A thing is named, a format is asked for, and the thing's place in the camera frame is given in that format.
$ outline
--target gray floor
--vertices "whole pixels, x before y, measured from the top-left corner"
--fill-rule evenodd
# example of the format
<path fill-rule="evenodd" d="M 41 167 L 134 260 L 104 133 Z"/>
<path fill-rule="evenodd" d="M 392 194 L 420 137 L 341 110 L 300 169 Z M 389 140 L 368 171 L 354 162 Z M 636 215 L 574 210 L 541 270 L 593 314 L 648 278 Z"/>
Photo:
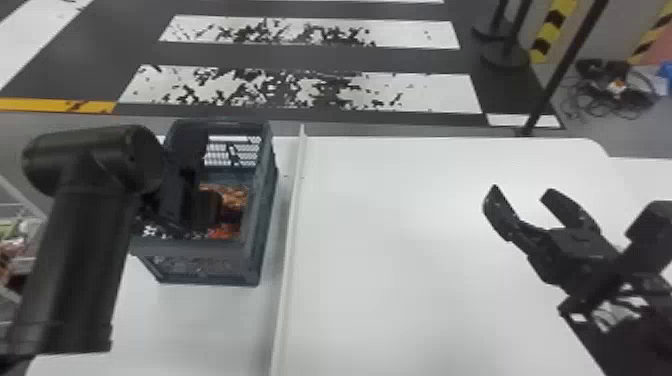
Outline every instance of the gray floor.
<path fill-rule="evenodd" d="M 538 65 L 537 75 L 546 82 L 553 66 Z M 559 89 L 553 98 L 558 116 L 572 137 L 597 141 L 612 157 L 672 158 L 672 97 L 664 97 L 637 120 L 616 116 L 585 117 L 585 122 L 569 119 L 560 103 L 566 98 L 566 89 Z"/>

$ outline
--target wire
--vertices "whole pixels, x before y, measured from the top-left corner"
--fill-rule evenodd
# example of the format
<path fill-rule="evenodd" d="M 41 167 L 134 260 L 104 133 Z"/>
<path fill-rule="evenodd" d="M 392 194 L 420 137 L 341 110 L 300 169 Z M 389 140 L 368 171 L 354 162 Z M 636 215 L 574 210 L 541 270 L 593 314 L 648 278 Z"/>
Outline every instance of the wire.
<path fill-rule="evenodd" d="M 655 87 L 651 80 L 634 69 L 631 69 L 629 74 L 648 86 L 650 94 L 647 97 L 651 99 L 651 102 L 655 103 L 658 97 L 655 94 Z M 567 89 L 567 96 L 560 103 L 560 110 L 570 120 L 580 119 L 585 122 L 584 114 L 594 118 L 604 118 L 613 115 L 625 120 L 637 120 L 642 116 L 644 110 L 648 108 L 644 104 L 635 104 L 631 101 L 615 97 L 608 92 L 601 93 L 599 89 L 595 88 L 593 83 L 593 80 L 584 79 L 579 76 L 569 76 L 563 80 L 561 87 Z M 628 82 L 627 86 L 629 90 L 646 93 L 636 83 Z"/>

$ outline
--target plastic basket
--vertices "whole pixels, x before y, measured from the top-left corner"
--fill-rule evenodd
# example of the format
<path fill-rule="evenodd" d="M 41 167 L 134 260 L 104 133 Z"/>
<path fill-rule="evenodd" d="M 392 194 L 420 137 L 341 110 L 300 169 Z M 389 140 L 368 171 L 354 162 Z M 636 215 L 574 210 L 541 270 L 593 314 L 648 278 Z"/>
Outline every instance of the plastic basket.
<path fill-rule="evenodd" d="M 161 283 L 256 286 L 278 178 L 270 128 L 226 119 L 179 120 L 166 135 L 166 144 L 193 127 L 208 132 L 201 183 L 247 190 L 240 234 L 226 240 L 204 233 L 174 239 L 164 229 L 145 226 L 133 236 L 131 253 Z"/>

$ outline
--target white stripe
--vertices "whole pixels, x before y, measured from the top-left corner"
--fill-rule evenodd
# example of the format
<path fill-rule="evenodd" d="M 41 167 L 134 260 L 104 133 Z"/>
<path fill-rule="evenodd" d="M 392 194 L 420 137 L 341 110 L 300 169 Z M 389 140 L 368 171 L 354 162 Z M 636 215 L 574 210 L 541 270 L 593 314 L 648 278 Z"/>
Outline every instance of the white stripe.
<path fill-rule="evenodd" d="M 493 127 L 522 127 L 529 118 L 529 115 L 488 114 L 488 122 Z M 555 115 L 542 115 L 537 127 L 561 128 L 562 126 Z"/>
<path fill-rule="evenodd" d="M 163 42 L 459 49 L 450 21 L 177 15 Z"/>
<path fill-rule="evenodd" d="M 120 103 L 478 113 L 469 75 L 143 65 Z"/>
<path fill-rule="evenodd" d="M 30 0 L 7 16 L 0 23 L 0 89 L 92 1 Z"/>

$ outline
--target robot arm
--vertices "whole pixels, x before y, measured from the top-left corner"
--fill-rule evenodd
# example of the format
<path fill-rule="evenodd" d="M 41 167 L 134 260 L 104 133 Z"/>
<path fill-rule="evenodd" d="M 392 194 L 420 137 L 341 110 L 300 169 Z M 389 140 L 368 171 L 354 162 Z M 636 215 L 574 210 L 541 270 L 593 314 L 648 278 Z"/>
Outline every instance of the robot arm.
<path fill-rule="evenodd" d="M 672 261 L 672 202 L 649 204 L 620 253 L 576 202 L 555 190 L 541 201 L 564 228 L 522 221 L 497 186 L 483 212 L 544 282 L 567 293 L 560 316 L 607 376 L 672 375 L 672 287 L 660 276 Z"/>
<path fill-rule="evenodd" d="M 23 169 L 54 197 L 33 272 L 1 344 L 3 374 L 38 354 L 109 351 L 111 319 L 141 195 L 162 181 L 163 149 L 141 126 L 48 134 Z"/>

